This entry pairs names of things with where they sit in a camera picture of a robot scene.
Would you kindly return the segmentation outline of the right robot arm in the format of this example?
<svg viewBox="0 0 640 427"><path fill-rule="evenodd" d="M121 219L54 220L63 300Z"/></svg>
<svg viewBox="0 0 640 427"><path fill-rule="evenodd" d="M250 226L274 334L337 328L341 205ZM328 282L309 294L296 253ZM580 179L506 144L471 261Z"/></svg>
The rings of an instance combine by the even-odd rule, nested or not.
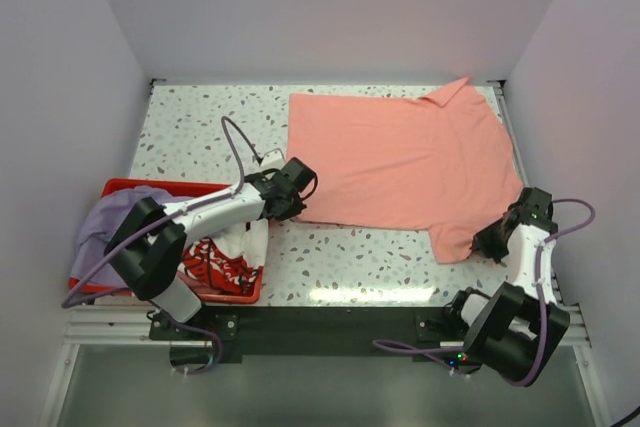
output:
<svg viewBox="0 0 640 427"><path fill-rule="evenodd" d="M443 309L448 333L464 353L513 385L528 387L559 345L570 315L551 287L551 254L558 225L552 196L526 187L501 218L477 232L471 250L507 261L507 280L493 295L468 288Z"/></svg>

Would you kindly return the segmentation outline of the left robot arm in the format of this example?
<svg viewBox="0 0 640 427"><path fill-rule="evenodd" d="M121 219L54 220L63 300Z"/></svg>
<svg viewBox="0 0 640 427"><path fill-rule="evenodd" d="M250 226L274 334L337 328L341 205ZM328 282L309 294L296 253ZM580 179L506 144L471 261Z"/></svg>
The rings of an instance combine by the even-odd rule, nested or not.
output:
<svg viewBox="0 0 640 427"><path fill-rule="evenodd" d="M245 262L245 269L220 272L244 287L242 275L251 276L265 264L270 222L299 215L306 207L304 191L317 183L317 174L293 157L281 168L249 174L206 196L167 204L145 197L107 244L105 258L138 299L167 312L183 338L196 339L206 330L207 315L183 255L211 241L207 257Z"/></svg>

